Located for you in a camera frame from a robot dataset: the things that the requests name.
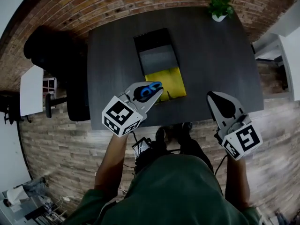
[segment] potted plant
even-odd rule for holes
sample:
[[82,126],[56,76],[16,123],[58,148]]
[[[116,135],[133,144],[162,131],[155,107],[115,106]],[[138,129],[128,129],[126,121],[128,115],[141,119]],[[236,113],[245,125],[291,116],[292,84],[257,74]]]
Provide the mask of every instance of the potted plant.
[[234,13],[233,7],[229,4],[230,0],[210,0],[208,12],[212,14],[212,19],[220,22],[227,15],[231,17]]

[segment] white pot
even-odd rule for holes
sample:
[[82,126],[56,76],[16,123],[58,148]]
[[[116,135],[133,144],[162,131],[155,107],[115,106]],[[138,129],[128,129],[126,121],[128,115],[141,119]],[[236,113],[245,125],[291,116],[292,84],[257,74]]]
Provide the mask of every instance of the white pot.
[[216,15],[212,15],[212,19],[215,20],[216,22],[220,22],[222,21],[224,18],[226,18],[227,15],[224,15],[224,16],[220,16],[219,18],[217,18]]

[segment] cable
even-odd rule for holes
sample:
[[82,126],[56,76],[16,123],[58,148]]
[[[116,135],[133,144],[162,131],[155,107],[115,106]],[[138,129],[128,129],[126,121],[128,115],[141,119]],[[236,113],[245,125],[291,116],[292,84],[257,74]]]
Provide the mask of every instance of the cable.
[[122,192],[124,192],[124,193],[127,193],[126,191],[124,191],[123,189],[121,189],[121,188],[118,188],[118,190],[121,190]]
[[82,197],[75,197],[75,196],[65,196],[65,197],[63,197],[63,196],[60,196],[60,199],[55,203],[55,204],[57,204],[57,203],[59,203],[60,202],[60,200],[61,200],[61,204],[59,205],[59,207],[61,207],[62,206],[62,204],[64,203],[64,198],[67,198],[67,197],[72,197],[72,198],[79,198],[79,199],[82,199]]
[[53,204],[50,206],[50,208],[48,208],[48,210],[47,210],[45,213],[47,213],[50,209],[52,209],[52,208],[54,207],[54,205],[55,205],[55,203],[53,203]]
[[181,149],[173,149],[173,150],[167,150],[168,152],[176,152],[176,151],[181,151]]
[[220,166],[222,165],[222,163],[223,163],[223,161],[224,161],[224,159],[225,159],[226,157],[227,157],[227,154],[223,157],[221,163],[220,163],[219,166],[217,167],[216,172],[215,172],[215,175],[217,174],[217,171],[219,170]]
[[[125,167],[130,167],[130,166],[127,166],[126,164],[123,164]],[[130,167],[130,168],[134,168],[134,167]]]
[[132,133],[133,133],[133,137],[135,137],[135,141],[136,141],[136,143],[137,143],[137,139],[136,139],[136,136],[135,136],[134,131],[132,131]]

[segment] green shirt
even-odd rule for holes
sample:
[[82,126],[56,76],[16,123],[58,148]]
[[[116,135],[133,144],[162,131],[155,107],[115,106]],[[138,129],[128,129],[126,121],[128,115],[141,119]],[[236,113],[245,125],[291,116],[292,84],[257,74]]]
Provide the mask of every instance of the green shirt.
[[158,158],[133,179],[124,200],[103,208],[107,202],[102,191],[89,190],[64,225],[259,224],[256,209],[239,212],[208,166],[190,155]]

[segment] green plant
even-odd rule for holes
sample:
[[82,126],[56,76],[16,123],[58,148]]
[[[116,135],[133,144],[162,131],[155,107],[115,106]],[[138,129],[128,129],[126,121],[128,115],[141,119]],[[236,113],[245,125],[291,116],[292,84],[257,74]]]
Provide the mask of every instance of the green plant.
[[216,15],[217,18],[222,15],[228,15],[231,17],[234,13],[234,10],[229,2],[230,0],[210,0],[208,11],[209,13]]

